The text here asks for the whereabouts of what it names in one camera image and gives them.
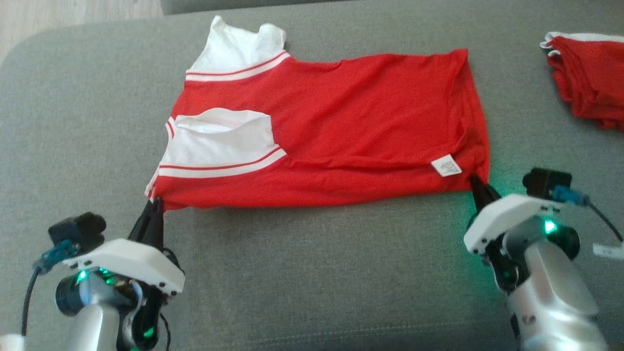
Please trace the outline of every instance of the red and white shirt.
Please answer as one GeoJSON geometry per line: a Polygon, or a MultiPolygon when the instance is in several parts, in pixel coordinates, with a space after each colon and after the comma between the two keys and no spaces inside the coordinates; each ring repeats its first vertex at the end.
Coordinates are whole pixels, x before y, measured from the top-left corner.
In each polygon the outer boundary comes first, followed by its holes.
{"type": "Polygon", "coordinates": [[[467,51],[299,61],[282,29],[214,18],[147,186],[165,209],[343,205],[487,181],[467,51]]]}

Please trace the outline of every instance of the black cable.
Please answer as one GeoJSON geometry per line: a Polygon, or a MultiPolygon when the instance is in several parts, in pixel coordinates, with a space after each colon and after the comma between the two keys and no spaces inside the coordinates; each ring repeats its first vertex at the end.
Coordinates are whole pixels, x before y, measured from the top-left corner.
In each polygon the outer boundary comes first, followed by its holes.
{"type": "Polygon", "coordinates": [[[603,221],[605,221],[605,223],[607,224],[607,226],[609,226],[609,228],[611,228],[611,230],[613,231],[613,233],[615,234],[615,237],[618,238],[618,240],[620,242],[624,242],[624,240],[622,239],[622,235],[620,234],[620,232],[615,228],[615,226],[613,225],[613,223],[611,223],[611,221],[602,213],[600,212],[600,210],[598,209],[598,207],[596,207],[596,205],[594,205],[591,202],[587,203],[587,207],[591,208],[594,212],[596,212],[596,214],[598,215],[598,217],[600,217],[603,221]]]}
{"type": "Polygon", "coordinates": [[[41,273],[41,268],[36,268],[32,273],[31,282],[26,289],[26,296],[24,297],[24,308],[22,309],[22,336],[26,336],[26,328],[28,326],[28,307],[31,305],[32,290],[35,287],[35,281],[41,273]]]}
{"type": "Polygon", "coordinates": [[[162,318],[162,322],[165,324],[165,329],[167,330],[167,348],[166,348],[166,350],[169,351],[169,347],[171,346],[171,330],[169,330],[169,322],[167,322],[167,319],[165,318],[165,316],[162,313],[160,314],[160,318],[162,318]]]}

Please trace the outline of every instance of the red stripe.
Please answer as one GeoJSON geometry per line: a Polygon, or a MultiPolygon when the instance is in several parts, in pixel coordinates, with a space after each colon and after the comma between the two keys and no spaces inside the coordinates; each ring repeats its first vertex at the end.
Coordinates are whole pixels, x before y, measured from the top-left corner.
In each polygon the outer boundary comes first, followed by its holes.
{"type": "Polygon", "coordinates": [[[241,167],[241,166],[248,166],[250,164],[256,164],[264,159],[266,159],[267,157],[273,155],[277,150],[280,150],[280,147],[277,147],[276,149],[273,149],[271,152],[269,152],[267,155],[263,156],[261,159],[252,161],[252,162],[247,162],[247,163],[241,163],[241,164],[233,164],[230,166],[221,166],[221,167],[183,167],[183,166],[172,166],[172,165],[160,165],[158,168],[174,168],[174,169],[188,169],[190,171],[210,171],[213,169],[227,169],[227,168],[236,168],[236,167],[241,167]]]}
{"type": "Polygon", "coordinates": [[[173,139],[173,136],[175,135],[175,133],[173,133],[173,127],[171,126],[170,121],[167,121],[167,127],[169,127],[169,130],[171,131],[171,139],[173,139]]]}
{"type": "Polygon", "coordinates": [[[261,64],[257,64],[255,66],[252,66],[252,67],[249,67],[249,68],[241,69],[240,71],[234,71],[234,72],[229,72],[229,73],[187,72],[187,75],[193,74],[193,75],[198,75],[198,76],[229,76],[230,74],[236,74],[236,73],[241,73],[241,72],[250,71],[252,69],[256,69],[256,68],[258,68],[260,66],[263,66],[265,64],[268,64],[270,62],[273,62],[273,61],[277,60],[278,57],[280,57],[280,56],[282,56],[284,54],[286,54],[286,51],[284,51],[281,54],[275,56],[274,58],[270,59],[269,61],[263,62],[261,64]]]}

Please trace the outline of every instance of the red fabric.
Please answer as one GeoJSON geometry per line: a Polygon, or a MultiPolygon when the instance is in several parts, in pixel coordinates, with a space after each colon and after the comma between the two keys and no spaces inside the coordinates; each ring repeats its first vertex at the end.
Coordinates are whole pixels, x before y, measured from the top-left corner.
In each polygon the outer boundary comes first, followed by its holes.
{"type": "Polygon", "coordinates": [[[557,36],[548,45],[561,52],[548,57],[548,63],[572,113],[624,132],[624,43],[557,36]]]}
{"type": "Polygon", "coordinates": [[[270,115],[287,155],[242,175],[159,176],[152,195],[167,210],[353,204],[469,190],[471,173],[489,175],[485,117],[465,49],[334,63],[289,57],[246,79],[185,82],[172,116],[215,107],[270,115]],[[447,154],[463,173],[436,172],[431,162],[447,154]]]}

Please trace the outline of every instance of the care label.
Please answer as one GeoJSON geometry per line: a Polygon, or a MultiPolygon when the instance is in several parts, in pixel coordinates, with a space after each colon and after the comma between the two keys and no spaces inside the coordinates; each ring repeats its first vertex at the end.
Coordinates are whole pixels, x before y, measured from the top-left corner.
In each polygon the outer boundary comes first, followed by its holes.
{"type": "Polygon", "coordinates": [[[459,165],[450,154],[431,162],[431,165],[443,177],[454,176],[462,172],[462,169],[459,168],[459,165]]]}

